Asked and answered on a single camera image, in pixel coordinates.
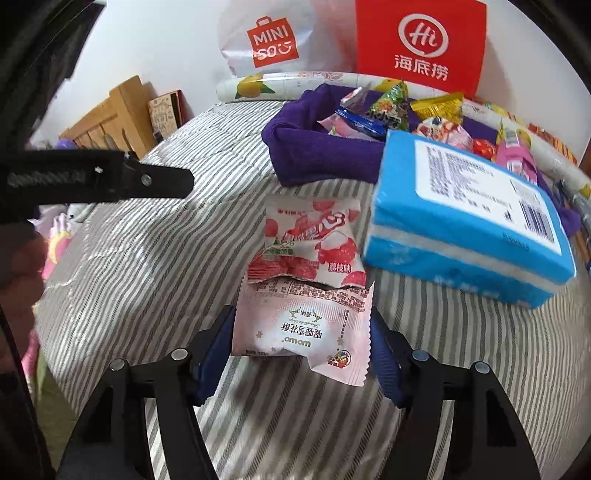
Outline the person's left hand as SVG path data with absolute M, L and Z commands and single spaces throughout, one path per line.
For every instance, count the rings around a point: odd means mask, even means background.
M 35 325 L 33 305 L 41 298 L 41 270 L 46 260 L 44 238 L 28 222 L 1 226 L 1 309 L 10 326 L 18 361 L 24 356 Z

